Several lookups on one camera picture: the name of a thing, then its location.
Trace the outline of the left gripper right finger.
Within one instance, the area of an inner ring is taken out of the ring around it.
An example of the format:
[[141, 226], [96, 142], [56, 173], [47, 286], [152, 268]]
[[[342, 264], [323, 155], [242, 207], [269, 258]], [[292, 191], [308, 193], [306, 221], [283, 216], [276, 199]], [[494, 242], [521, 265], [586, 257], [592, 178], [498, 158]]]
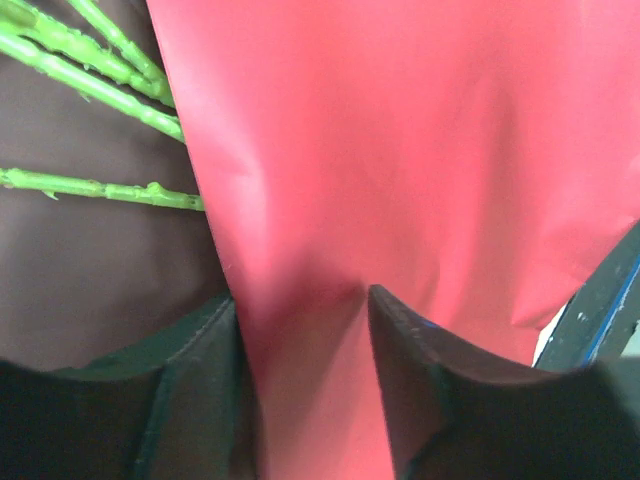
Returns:
[[635, 479], [639, 362], [551, 373], [428, 322], [382, 286], [368, 324], [399, 479]]

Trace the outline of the rose bud stem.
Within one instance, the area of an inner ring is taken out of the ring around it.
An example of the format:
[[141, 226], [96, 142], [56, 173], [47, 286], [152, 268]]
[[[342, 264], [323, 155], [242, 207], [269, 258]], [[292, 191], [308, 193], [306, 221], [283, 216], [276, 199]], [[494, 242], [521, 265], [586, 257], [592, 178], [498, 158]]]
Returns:
[[166, 74], [130, 40], [124, 32], [96, 5], [94, 1], [69, 0], [68, 3], [96, 30], [111, 47], [119, 51], [127, 62], [125, 73], [114, 74], [113, 68], [107, 75], [116, 83], [126, 83], [148, 98], [174, 108], [175, 103]]

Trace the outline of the dark red wrapping paper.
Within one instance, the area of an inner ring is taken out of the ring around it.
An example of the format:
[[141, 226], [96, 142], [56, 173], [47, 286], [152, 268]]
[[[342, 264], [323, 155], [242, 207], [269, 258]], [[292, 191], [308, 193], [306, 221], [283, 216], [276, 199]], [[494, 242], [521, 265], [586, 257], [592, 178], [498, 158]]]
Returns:
[[257, 479], [395, 476], [374, 285], [532, 367], [639, 220], [635, 1], [151, 1], [253, 392]]

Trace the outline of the peach rose stem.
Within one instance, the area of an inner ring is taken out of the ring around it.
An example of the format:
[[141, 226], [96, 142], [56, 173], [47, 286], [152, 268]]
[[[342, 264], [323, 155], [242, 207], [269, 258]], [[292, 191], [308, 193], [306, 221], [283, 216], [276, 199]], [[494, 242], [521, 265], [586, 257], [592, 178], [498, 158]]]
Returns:
[[109, 67], [114, 74], [126, 72], [127, 62], [107, 41], [103, 47], [93, 37], [65, 25], [27, 1], [1, 3], [1, 31], [34, 40], [46, 50], [61, 53], [112, 81], [107, 75]]

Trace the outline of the white rose stem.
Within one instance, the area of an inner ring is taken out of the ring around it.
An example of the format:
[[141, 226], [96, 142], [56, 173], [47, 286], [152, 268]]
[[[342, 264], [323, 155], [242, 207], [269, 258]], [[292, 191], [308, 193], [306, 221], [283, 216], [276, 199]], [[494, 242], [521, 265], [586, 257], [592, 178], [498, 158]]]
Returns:
[[53, 54], [39, 50], [25, 39], [13, 34], [1, 33], [1, 52], [73, 88], [84, 96], [98, 100], [181, 143], [185, 143], [181, 125], [176, 117], [142, 103], [133, 95], [124, 93], [81, 71]]

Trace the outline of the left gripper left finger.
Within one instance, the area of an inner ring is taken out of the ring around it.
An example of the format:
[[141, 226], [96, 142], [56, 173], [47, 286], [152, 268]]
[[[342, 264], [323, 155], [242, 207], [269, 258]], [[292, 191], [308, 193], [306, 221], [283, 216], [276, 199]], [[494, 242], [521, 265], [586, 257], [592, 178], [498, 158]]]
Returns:
[[252, 420], [227, 295], [81, 368], [1, 364], [5, 479], [252, 479]]

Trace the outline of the pink rose stem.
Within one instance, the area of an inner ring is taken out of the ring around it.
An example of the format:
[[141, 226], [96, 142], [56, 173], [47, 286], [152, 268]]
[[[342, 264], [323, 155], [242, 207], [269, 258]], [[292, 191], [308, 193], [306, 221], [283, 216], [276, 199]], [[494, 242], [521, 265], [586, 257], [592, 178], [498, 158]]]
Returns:
[[62, 194], [199, 212], [205, 210], [200, 196], [171, 191], [158, 182], [151, 182], [147, 186], [121, 185], [18, 168], [2, 168], [1, 185], [9, 189], [39, 191], [53, 200], [57, 200], [57, 196]]

